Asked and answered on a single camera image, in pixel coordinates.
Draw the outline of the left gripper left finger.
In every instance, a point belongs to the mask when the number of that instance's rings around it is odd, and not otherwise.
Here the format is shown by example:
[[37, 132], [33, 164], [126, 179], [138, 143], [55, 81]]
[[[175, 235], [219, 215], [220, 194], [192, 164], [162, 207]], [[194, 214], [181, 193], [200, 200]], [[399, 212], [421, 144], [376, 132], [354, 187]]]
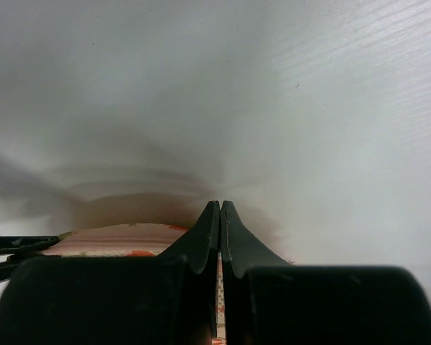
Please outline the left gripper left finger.
[[159, 255], [176, 265], [172, 293], [172, 336], [212, 338], [217, 334], [220, 204], [207, 203], [196, 223]]

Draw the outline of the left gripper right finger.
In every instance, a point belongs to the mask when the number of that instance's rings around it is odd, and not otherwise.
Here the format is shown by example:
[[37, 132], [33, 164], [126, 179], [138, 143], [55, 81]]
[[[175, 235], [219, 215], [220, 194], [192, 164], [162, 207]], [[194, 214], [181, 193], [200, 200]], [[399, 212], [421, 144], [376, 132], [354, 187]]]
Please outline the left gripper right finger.
[[226, 341], [254, 344], [254, 307], [246, 274], [257, 267], [290, 267], [243, 224], [236, 207], [224, 201], [220, 213], [219, 251], [222, 260]]

